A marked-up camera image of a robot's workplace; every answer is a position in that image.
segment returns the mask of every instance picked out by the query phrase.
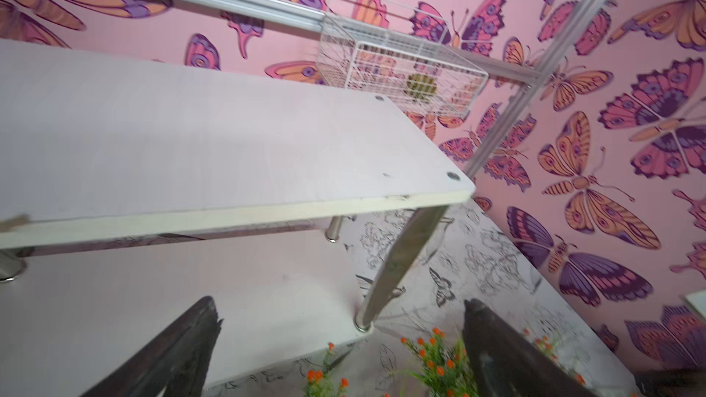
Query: black-and-white butterfly pattern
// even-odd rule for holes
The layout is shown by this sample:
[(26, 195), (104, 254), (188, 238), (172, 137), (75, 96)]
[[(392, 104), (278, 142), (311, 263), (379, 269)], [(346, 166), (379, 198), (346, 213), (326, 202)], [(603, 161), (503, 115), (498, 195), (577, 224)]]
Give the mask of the black-and-white butterfly pattern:
[(456, 295), (451, 291), (451, 281), (442, 277), (434, 269), (429, 267), (429, 274), (436, 284), (436, 305), (441, 308), (449, 300), (455, 300)]

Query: metal frame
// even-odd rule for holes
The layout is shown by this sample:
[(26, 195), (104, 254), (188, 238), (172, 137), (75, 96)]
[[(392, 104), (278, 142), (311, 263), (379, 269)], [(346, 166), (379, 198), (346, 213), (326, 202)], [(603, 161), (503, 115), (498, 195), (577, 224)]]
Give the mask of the metal frame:
[[(321, 23), (324, 13), (303, 7), (284, 0), (184, 0), (186, 2), (201, 4), (230, 12), (257, 17), (269, 22), (276, 22), (286, 26), (321, 32)], [(598, 13), (606, 0), (581, 0), (563, 31), (554, 39), (552, 45), (545, 52), (542, 61), (536, 69), (510, 65), (501, 60), (468, 53), (459, 50), (458, 54), (481, 66), (490, 75), (501, 76), (510, 80), (525, 83), (518, 93), (510, 99), (508, 108), (499, 117), (483, 144), (475, 151), (471, 161), (465, 169), (466, 175), (473, 177), (478, 172), (492, 153), (502, 142), (507, 131), (515, 120), (530, 104), (539, 88), (546, 83), (564, 58), (567, 49), (577, 40), (588, 27), (589, 22)], [(363, 307), (355, 317), (356, 326), (362, 331), (368, 331), (377, 314), (387, 303), (393, 289), (400, 282), (404, 274), (417, 258), (422, 247), (427, 243), (434, 232), (438, 221), (446, 211), (447, 206), (419, 208), (414, 212), (410, 221), (393, 244), (390, 253), (378, 272), (370, 293), (366, 296)], [(332, 221), (327, 234), (338, 237), (341, 219)]]

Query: metal leg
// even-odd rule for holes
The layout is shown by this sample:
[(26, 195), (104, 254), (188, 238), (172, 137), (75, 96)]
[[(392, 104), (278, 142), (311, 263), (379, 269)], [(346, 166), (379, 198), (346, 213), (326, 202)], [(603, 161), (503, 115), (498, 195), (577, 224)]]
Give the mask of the metal leg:
[(15, 280), (27, 269), (27, 261), (15, 256), (14, 250), (0, 250), (0, 283)]
[(355, 326), (358, 330), (370, 329), (371, 323), (388, 303), (393, 290), (434, 233), (447, 208), (448, 206), (418, 208), (411, 216), (390, 248), (383, 268), (378, 272), (370, 292), (365, 297), (363, 307), (356, 313)]
[(328, 225), (326, 233), (324, 233), (326, 239), (332, 243), (338, 241), (338, 238), (340, 238), (341, 224), (343, 224), (343, 216), (332, 216), (331, 224)]

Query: white shelf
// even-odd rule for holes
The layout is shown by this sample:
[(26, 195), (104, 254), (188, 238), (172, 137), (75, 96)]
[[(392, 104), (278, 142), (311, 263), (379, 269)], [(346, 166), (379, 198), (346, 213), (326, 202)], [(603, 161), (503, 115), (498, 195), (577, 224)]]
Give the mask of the white shelf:
[[(374, 94), (0, 40), (0, 248), (454, 204)], [(447, 172), (460, 178), (454, 180)]]
[(207, 384), (364, 335), (346, 251), (318, 230), (28, 260), (0, 288), (4, 396), (79, 396), (203, 296), (224, 319)]

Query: butterfly wallpaper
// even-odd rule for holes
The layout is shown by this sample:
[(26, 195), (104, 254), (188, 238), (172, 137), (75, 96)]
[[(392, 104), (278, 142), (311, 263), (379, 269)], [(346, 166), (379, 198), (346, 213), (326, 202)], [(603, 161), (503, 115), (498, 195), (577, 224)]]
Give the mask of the butterfly wallpaper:
[[(580, 0), (286, 1), (535, 67)], [(0, 0), (0, 37), (326, 85), (316, 34), (174, 0)], [(628, 369), (701, 365), (690, 340), (704, 330), (679, 297), (706, 288), (704, 52), (706, 0), (606, 1), (474, 175), (473, 200), (450, 207), (380, 331), (347, 348), (360, 380), (377, 378), (360, 395), (399, 391), (391, 371), (408, 353), (398, 339), (442, 325), (453, 333), (468, 297), (519, 330), (577, 335), (569, 351), (596, 385), (631, 392)], [(465, 118), (405, 115), (463, 169), (522, 86), (492, 76)], [(410, 215), (346, 218), (343, 242), (364, 292)], [(213, 397), (286, 394), (273, 386), (299, 389), (299, 370), (315, 361)]]

